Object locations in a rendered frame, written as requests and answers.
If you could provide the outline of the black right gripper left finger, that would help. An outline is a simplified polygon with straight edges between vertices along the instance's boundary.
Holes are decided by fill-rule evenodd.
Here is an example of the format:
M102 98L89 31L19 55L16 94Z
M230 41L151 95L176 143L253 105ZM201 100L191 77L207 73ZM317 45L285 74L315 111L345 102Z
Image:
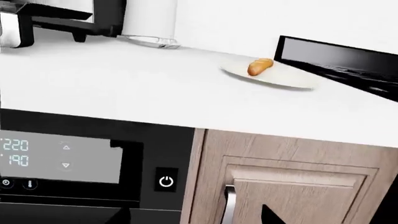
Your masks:
M127 207L120 208L111 218L103 224L131 224L131 213Z

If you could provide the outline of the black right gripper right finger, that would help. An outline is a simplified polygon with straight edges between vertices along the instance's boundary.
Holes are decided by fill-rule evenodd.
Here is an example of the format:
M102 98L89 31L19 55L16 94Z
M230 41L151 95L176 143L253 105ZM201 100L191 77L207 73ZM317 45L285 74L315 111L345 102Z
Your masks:
M286 224L267 205L262 205L261 222L262 224Z

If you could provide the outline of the black built-in oven digital display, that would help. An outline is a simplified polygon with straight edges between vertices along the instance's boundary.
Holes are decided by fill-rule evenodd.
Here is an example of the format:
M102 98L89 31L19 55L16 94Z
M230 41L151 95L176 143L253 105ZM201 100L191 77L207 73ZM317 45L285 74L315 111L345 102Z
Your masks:
M194 132L0 109L0 224L180 224Z

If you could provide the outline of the golden brown baguette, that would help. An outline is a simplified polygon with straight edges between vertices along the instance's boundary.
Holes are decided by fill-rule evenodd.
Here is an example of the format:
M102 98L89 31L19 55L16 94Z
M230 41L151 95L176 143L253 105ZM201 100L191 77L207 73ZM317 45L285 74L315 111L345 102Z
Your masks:
M258 76L264 70L272 67L273 64L273 59L259 58L248 65L247 73L249 76Z

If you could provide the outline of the black toaster oven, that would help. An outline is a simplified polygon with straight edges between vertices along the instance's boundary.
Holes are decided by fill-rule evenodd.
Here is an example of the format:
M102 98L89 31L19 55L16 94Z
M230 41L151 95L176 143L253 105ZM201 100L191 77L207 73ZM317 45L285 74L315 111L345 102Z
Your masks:
M121 35L127 0L0 0L0 50L34 44L34 28L89 35Z

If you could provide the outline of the light wood cabinet door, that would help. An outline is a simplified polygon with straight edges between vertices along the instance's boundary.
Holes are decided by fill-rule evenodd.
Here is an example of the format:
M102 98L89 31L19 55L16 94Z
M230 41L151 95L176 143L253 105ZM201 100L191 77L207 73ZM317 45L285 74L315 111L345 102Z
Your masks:
M180 224L369 224L398 175L398 148L197 128Z

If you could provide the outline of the black range front panel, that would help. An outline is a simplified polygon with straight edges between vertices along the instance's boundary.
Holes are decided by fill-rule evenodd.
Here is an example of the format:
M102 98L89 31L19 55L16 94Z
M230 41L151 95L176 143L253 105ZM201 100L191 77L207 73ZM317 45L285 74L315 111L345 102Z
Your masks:
M369 224L398 224L398 175Z

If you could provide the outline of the white round plate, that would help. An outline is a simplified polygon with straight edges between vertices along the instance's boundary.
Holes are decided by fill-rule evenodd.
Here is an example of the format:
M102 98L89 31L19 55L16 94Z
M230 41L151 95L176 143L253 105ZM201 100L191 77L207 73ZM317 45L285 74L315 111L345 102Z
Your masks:
M268 85L304 90L312 90L318 86L316 75L277 61L274 61L272 67L264 70L258 76L249 76L247 73L248 65L255 60L257 59L227 59L220 63L220 69L228 74Z

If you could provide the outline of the black glass cooktop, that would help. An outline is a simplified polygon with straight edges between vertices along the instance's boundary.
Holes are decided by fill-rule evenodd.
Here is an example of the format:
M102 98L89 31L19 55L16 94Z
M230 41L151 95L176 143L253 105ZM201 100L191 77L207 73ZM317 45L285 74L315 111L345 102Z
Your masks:
M282 35L274 60L398 103L398 55Z

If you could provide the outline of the white paper towel roll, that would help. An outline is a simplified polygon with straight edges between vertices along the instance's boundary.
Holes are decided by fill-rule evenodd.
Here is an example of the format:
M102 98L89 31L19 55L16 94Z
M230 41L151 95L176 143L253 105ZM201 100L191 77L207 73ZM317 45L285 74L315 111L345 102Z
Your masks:
M121 36L133 44L177 49L175 25L178 0L126 0Z

